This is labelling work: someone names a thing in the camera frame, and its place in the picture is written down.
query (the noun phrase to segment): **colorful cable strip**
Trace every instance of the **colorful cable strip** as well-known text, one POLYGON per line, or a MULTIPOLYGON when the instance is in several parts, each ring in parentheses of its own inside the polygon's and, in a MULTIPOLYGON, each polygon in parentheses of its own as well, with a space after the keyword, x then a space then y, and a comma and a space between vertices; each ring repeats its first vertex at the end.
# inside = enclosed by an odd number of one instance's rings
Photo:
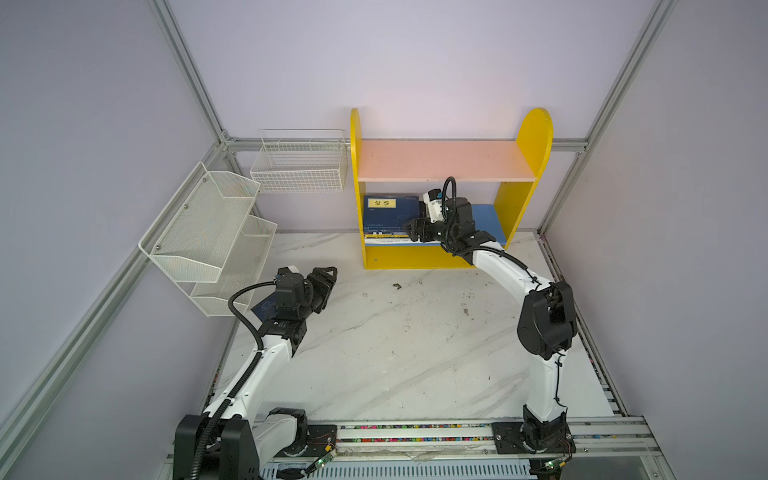
POLYGON ((404 439, 337 439, 336 443, 379 443, 379 442, 477 442, 493 440, 493 437, 406 437, 404 439))
POLYGON ((432 425, 341 425, 339 430, 362 430, 362 429, 463 429, 475 427, 489 427, 490 423, 445 423, 432 425))

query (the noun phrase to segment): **wire basket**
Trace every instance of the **wire basket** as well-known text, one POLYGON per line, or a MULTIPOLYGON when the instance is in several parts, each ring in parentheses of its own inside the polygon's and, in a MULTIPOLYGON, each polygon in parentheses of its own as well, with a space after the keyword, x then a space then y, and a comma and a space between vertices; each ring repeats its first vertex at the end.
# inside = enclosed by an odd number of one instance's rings
POLYGON ((343 130, 262 130, 250 169, 263 194, 340 192, 347 169, 343 130))
POLYGON ((174 282, 217 282, 258 191, 250 178, 205 172, 147 255, 174 282))
MULTIPOLYGON (((196 283, 190 298, 208 316, 232 315, 227 302, 238 290, 259 281, 266 255, 272 245, 277 224, 248 215, 240 235, 235 239, 227 264, 216 283, 196 283)), ((254 290, 235 300, 235 307, 244 312, 254 290)))

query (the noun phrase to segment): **wire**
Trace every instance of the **wire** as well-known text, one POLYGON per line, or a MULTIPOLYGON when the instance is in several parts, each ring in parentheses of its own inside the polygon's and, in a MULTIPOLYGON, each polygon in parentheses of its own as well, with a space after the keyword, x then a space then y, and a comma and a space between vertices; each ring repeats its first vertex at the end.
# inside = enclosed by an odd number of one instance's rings
POLYGON ((454 177, 448 177, 445 179, 445 183, 442 185, 442 217, 444 219, 448 219, 448 216, 446 215, 448 211, 445 209, 445 199, 446 195, 448 195, 448 184, 451 184, 451 208, 453 209, 453 213, 456 212, 456 179, 454 177))
POLYGON ((563 445, 565 445, 566 447, 568 447, 568 460, 565 460, 565 461, 569 462, 571 458, 574 458, 574 454, 571 452, 571 444, 568 443, 567 440, 563 440, 563 439, 558 439, 558 441, 563 445))
POLYGON ((334 432, 328 432, 325 435, 321 435, 319 437, 312 437, 308 439, 307 443, 312 445, 333 445, 336 442, 336 433, 334 432), (328 437, 328 439, 325 442, 311 442, 310 440, 320 440, 324 439, 325 437, 328 437))
POLYGON ((219 426, 221 416, 224 414, 224 411, 227 410, 227 408, 232 404, 235 395, 237 395, 240 389, 243 388, 243 385, 245 385, 248 377, 250 377, 250 374, 255 370, 256 365, 259 364, 259 360, 261 360, 262 356, 261 351, 264 350, 264 342, 261 340, 259 331, 237 308, 235 308, 235 300, 238 296, 243 295, 245 292, 250 292, 251 290, 255 290, 262 286, 269 286, 274 284, 274 281, 272 281, 249 285, 235 292, 235 294, 232 295, 227 302, 227 306, 230 308, 230 312, 232 312, 232 314, 234 314, 235 317, 237 317, 237 319, 241 321, 241 323, 245 325, 246 328, 248 328, 250 334, 253 335, 253 338, 256 340, 258 351, 256 352, 256 355, 253 356, 253 359, 250 361, 250 364, 248 364, 248 368, 246 368, 245 372, 243 372, 243 375, 240 376, 240 378, 237 380, 237 383, 235 383, 235 386, 229 392, 227 397, 221 402, 221 405, 219 405, 219 408, 216 410, 213 416, 210 417, 210 420, 208 420, 208 425, 205 426, 203 433, 200 434, 200 438, 197 440, 197 445, 195 445, 194 457, 192 458, 192 466, 190 467, 190 480, 197 480, 200 477, 200 470, 203 468, 203 457, 205 456, 205 449, 210 443, 214 429, 219 426))
POLYGON ((554 384, 554 398, 553 398, 553 400, 554 400, 555 403, 557 403, 559 406, 561 406, 562 408, 565 409, 565 414, 567 415, 568 414, 568 406, 567 405, 563 405, 562 403, 560 403, 560 396, 559 396, 559 393, 560 393, 560 368, 563 366, 563 363, 560 361, 560 359, 562 359, 565 355, 560 353, 560 350, 555 349, 552 345, 550 345, 549 342, 547 341, 547 339, 544 338, 544 335, 541 334, 541 330, 538 328, 538 323, 536 323, 535 317, 533 319, 533 326, 536 327, 536 332, 538 332, 538 335, 541 337, 542 340, 544 340, 544 344, 546 346, 548 346, 549 349, 553 353, 557 353, 558 354, 558 359, 554 361, 554 364, 558 366, 558 379, 557 379, 557 382, 554 384))
POLYGON ((337 455, 336 447, 333 445, 329 445, 330 449, 326 450, 321 456, 317 457, 317 459, 310 463, 305 468, 285 468, 284 470, 278 470, 275 476, 277 478, 281 478, 282 480, 300 480, 301 478, 305 478, 310 476, 312 473, 316 472, 319 468, 322 468, 324 464, 330 462, 333 457, 337 455))

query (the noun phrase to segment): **marble tabletop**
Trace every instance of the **marble tabletop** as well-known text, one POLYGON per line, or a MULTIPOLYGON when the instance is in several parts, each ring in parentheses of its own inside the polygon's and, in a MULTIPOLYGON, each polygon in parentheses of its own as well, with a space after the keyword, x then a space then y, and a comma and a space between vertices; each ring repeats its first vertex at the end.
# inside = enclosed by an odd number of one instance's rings
MULTIPOLYGON (((509 252, 551 278, 533 233, 517 233, 509 252)), ((304 275, 335 266, 339 279, 327 308, 307 320, 296 355, 268 385, 258 419, 278 406, 305 409, 313 421, 522 416, 528 353, 516 333, 521 306, 486 273, 364 270, 357 233, 278 233, 262 281, 288 265, 304 275)), ((267 294, 257 290, 252 304, 267 294)), ((252 348, 240 326, 217 394, 252 348)), ((613 416, 578 336, 560 397, 570 417, 613 416)))

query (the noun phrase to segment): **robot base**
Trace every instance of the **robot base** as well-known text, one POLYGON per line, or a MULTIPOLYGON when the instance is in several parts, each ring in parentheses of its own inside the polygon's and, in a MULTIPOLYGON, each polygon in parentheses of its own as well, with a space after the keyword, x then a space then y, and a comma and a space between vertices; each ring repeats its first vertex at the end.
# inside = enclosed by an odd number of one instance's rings
POLYGON ((500 455, 521 453, 563 453, 576 451, 565 413, 550 422, 541 422, 523 406, 523 422, 492 424, 496 452, 500 455))

